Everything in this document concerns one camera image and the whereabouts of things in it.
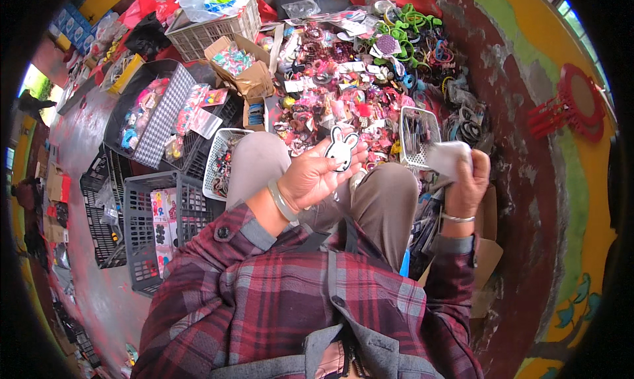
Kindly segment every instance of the bunny hair clip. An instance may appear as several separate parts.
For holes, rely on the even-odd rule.
[[[339,126],[335,126],[330,130],[330,145],[326,149],[324,157],[326,158],[342,158],[344,159],[334,172],[345,172],[350,168],[353,160],[353,149],[359,143],[359,134],[350,133],[344,137],[344,132]]]

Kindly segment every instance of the shirt cuff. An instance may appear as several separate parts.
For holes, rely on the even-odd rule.
[[[262,225],[260,225],[256,216],[243,200],[238,200],[232,207],[228,208],[226,212],[231,213],[233,210],[240,212],[243,209],[246,211],[245,218],[250,219],[242,225],[240,233],[254,246],[264,252],[268,251],[275,241],[277,241],[277,238],[271,236],[271,234],[267,232]]]
[[[452,254],[466,254],[470,253],[474,249],[475,236],[469,236],[464,238],[448,238],[441,235],[437,235],[434,238],[434,245],[432,251],[435,254],[452,253]]]
[[[271,236],[267,232],[257,219],[253,218],[242,226],[240,233],[254,246],[258,247],[262,251],[268,251],[273,243],[277,241],[277,238]]]

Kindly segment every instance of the plaid shirt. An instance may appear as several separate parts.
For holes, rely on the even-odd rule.
[[[469,238],[470,251],[453,253],[456,241],[466,239],[438,236],[423,290],[372,258],[375,247],[356,227],[358,254],[297,252],[309,235],[304,227],[275,239],[246,204],[224,212],[167,265],[132,377],[213,377],[221,367],[302,354],[309,334],[343,318],[398,342],[392,352],[399,374],[399,361],[414,359],[437,372],[408,377],[483,378],[469,349],[475,239]],[[339,237],[326,244],[340,248]],[[368,363],[375,377],[396,377]]]

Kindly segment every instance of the blue box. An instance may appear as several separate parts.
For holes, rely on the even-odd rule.
[[[86,54],[90,50],[90,45],[88,45],[88,50],[86,50],[84,42],[91,34],[92,27],[75,6],[66,4],[53,20],[53,24],[59,28],[62,34],[68,38],[80,53]]]

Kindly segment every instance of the white plastic basket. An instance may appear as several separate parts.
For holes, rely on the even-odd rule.
[[[420,152],[414,155],[408,155],[405,149],[405,142],[403,140],[403,118],[408,112],[418,112],[423,119],[427,120],[429,124],[430,131],[430,141],[424,142],[420,145]],[[400,135],[401,135],[401,161],[405,161],[407,167],[420,169],[420,170],[431,170],[425,163],[427,162],[427,151],[430,146],[435,142],[440,142],[440,129],[438,127],[438,121],[436,120],[436,115],[430,111],[426,111],[421,108],[417,108],[414,106],[404,106],[401,108],[401,118],[399,122]]]
[[[220,152],[220,150],[222,149],[223,145],[226,145],[229,142],[237,142],[238,140],[242,139],[252,132],[253,131],[251,130],[243,129],[218,129],[218,131],[216,131],[214,141],[211,145],[211,150],[209,151],[209,157],[207,158],[205,178],[202,181],[202,194],[204,194],[205,197],[214,200],[227,201],[227,198],[216,194],[212,186],[214,179],[218,177],[218,170],[216,169],[216,156],[218,155],[218,152]]]
[[[234,40],[234,36],[239,34],[253,42],[261,27],[258,3],[256,0],[247,0],[246,6],[235,16],[195,24],[190,24],[185,12],[181,12],[165,31],[165,36],[170,39],[185,62],[189,62],[204,60],[205,49],[221,36],[228,36],[230,40]]]

